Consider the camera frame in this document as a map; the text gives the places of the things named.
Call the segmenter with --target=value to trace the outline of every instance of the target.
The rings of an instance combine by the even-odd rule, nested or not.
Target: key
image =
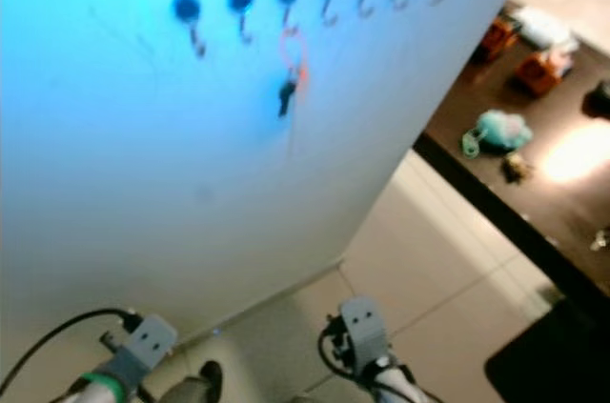
[[[279,101],[281,102],[281,106],[279,108],[279,117],[284,117],[288,113],[288,105],[290,104],[290,99],[296,91],[296,82],[288,80],[282,86],[279,91]]]

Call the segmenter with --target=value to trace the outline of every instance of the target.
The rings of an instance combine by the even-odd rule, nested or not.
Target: dark table surface
[[[610,325],[610,251],[589,249],[610,225],[610,119],[584,99],[610,78],[610,59],[582,44],[563,82],[534,98],[512,82],[532,51],[518,42],[489,65],[469,63],[415,149],[568,297]],[[519,151],[534,173],[520,185],[505,181],[499,156],[461,153],[461,136],[490,109],[520,113],[534,132]]]

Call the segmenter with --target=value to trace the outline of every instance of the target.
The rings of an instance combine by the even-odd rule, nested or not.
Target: tiled floor
[[[416,154],[379,197],[338,270],[282,296],[221,335],[173,357],[154,392],[211,358],[225,367],[224,401],[281,403],[305,391],[367,402],[321,364],[325,315],[353,294],[379,304],[397,355],[446,401],[499,402],[485,360],[543,315],[546,277]]]

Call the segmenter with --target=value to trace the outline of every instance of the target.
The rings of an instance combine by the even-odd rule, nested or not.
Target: white object
[[[64,403],[117,403],[114,394],[102,384],[92,383],[75,399],[68,397]]]
[[[1,0],[3,366],[110,304],[192,337],[340,258],[503,2],[357,1],[293,5],[311,78],[280,121],[277,0],[250,46],[200,0],[201,60],[172,0]]]
[[[392,368],[378,374],[375,381],[408,396],[414,403],[433,403],[422,389],[407,381],[402,370],[398,368]],[[404,398],[383,390],[379,391],[378,398],[376,398],[376,403],[404,403],[404,401]]]
[[[511,15],[523,24],[519,34],[539,49],[562,46],[566,51],[574,51],[579,48],[570,28],[548,12],[525,6],[512,11]]]

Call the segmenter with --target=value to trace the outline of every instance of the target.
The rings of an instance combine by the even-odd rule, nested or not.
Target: small figurine
[[[515,71],[515,76],[533,94],[540,96],[560,83],[573,65],[569,50],[551,48],[529,55]]]
[[[532,176],[533,167],[517,152],[510,152],[502,158],[502,172],[506,182],[520,184],[522,180]]]
[[[517,42],[520,28],[521,23],[508,14],[498,15],[478,43],[473,60],[491,62],[498,58],[501,53]]]
[[[607,251],[610,249],[610,226],[599,230],[595,234],[595,240],[591,243],[591,251]]]
[[[515,151],[532,135],[521,115],[489,110],[478,117],[475,128],[462,136],[462,151],[468,158],[477,157],[480,141],[500,151]]]

